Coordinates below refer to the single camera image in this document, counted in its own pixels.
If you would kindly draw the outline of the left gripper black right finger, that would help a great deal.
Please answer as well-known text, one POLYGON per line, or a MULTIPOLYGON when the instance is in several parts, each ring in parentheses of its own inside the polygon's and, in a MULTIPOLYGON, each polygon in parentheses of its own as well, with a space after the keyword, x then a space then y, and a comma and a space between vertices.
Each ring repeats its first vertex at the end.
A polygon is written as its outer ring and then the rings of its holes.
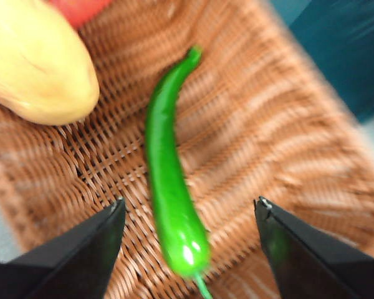
POLYGON ((254 213, 282 298, 374 298, 374 258, 261 196, 254 213))

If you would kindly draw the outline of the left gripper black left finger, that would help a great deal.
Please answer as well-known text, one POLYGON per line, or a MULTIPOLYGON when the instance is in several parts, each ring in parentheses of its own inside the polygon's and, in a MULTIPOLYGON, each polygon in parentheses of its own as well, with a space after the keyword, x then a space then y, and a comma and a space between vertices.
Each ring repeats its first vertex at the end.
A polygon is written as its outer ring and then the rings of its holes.
POLYGON ((103 298, 122 246, 125 200, 0 262, 0 298, 103 298))

